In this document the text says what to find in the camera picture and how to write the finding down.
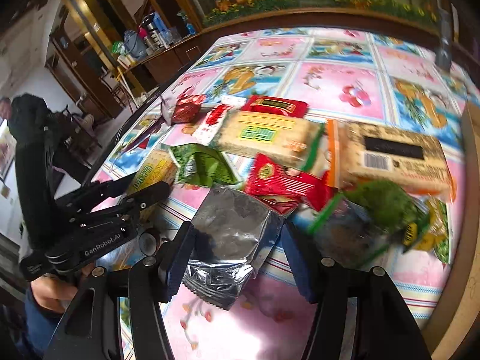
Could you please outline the blue sleeve forearm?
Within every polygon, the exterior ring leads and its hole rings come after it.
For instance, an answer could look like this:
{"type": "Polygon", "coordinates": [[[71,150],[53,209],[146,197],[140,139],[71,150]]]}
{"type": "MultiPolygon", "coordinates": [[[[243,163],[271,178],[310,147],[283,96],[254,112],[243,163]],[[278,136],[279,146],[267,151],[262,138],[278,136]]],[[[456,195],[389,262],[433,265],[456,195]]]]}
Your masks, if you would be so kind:
{"type": "Polygon", "coordinates": [[[40,306],[35,300],[31,288],[26,291],[24,310],[27,340],[33,353],[42,359],[63,314],[40,306]]]}

